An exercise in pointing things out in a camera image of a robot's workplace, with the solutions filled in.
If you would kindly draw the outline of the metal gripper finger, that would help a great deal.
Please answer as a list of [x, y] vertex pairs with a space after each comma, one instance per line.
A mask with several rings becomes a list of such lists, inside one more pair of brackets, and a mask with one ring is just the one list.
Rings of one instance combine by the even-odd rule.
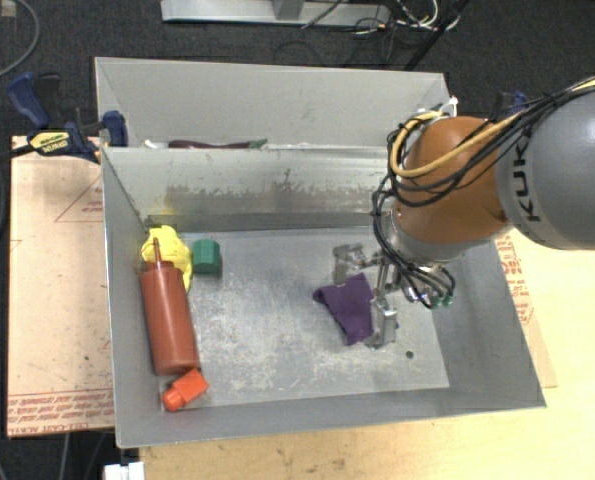
[[393, 343], [396, 339], [397, 310], [387, 301], [373, 301], [371, 303], [371, 322], [373, 334], [366, 339], [366, 345], [379, 349]]
[[339, 245], [332, 250], [332, 253], [334, 257], [332, 278], [335, 285], [343, 285], [352, 272], [373, 265], [361, 243]]

